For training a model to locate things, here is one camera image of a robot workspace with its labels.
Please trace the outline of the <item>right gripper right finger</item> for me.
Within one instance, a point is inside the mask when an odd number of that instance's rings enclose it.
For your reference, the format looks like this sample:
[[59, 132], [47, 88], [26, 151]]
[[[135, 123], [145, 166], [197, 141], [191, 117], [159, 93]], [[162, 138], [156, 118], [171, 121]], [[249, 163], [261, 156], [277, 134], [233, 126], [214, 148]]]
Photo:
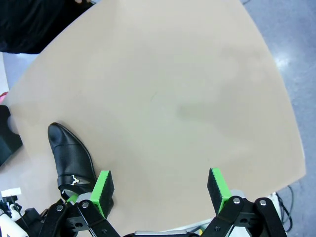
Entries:
[[244, 228], [250, 237], [285, 237], [273, 202], [260, 197], [250, 202], [233, 196], [219, 168], [210, 168], [207, 188], [216, 213], [202, 233], [203, 237], [228, 237], [235, 227]]

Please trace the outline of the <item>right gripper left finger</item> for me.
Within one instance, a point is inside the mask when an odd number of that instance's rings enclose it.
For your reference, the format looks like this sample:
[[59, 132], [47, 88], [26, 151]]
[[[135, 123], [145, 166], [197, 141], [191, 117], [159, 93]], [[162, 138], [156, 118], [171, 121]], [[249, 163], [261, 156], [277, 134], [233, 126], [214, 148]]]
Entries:
[[90, 197], [78, 197], [74, 204], [53, 204], [47, 211], [40, 230], [42, 237], [76, 237], [89, 231], [93, 237], [118, 237], [107, 220], [114, 206], [114, 184], [111, 171], [101, 171]]

